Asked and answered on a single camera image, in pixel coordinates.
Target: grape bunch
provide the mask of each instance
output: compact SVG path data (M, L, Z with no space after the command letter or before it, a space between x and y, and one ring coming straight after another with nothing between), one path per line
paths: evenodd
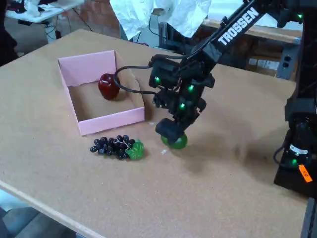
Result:
M92 153L98 152L100 155L115 155L119 160L130 159L129 155L125 152L130 150L135 143L134 139L129 139L128 135L118 135L115 139L101 137L95 139L94 146L90 148Z

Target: green leaf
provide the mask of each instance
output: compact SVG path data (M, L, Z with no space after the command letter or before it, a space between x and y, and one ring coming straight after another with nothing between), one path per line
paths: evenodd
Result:
M144 145L137 141L133 144L132 149L125 151L131 160L139 160L144 156Z

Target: white table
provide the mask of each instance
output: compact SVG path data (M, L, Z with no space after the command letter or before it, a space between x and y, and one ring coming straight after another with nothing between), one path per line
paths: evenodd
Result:
M39 7L43 7L45 10L40 12L40 16L32 16L27 11L21 14L18 14L15 11L6 11L5 15L9 18L24 20L37 24L41 24L45 21L45 32L47 34L48 43L51 43L56 39L52 18L83 3L84 0L58 0L57 2L52 2L48 5L39 5Z

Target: white cloth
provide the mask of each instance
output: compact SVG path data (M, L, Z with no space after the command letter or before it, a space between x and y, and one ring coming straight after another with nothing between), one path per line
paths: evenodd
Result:
M154 9L185 37L192 37L208 14L211 0L110 0L112 9L130 40L149 24Z
M27 10L27 13L32 16L40 16L40 12L38 10L38 4L40 0L25 0L24 8Z

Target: brick wall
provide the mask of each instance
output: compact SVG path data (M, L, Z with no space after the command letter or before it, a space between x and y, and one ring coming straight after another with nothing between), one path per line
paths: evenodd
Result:
M119 21L111 8L109 0L85 0L85 3L78 6L76 11L88 25L98 25L119 31ZM74 11L70 10L67 13L71 22L81 21Z

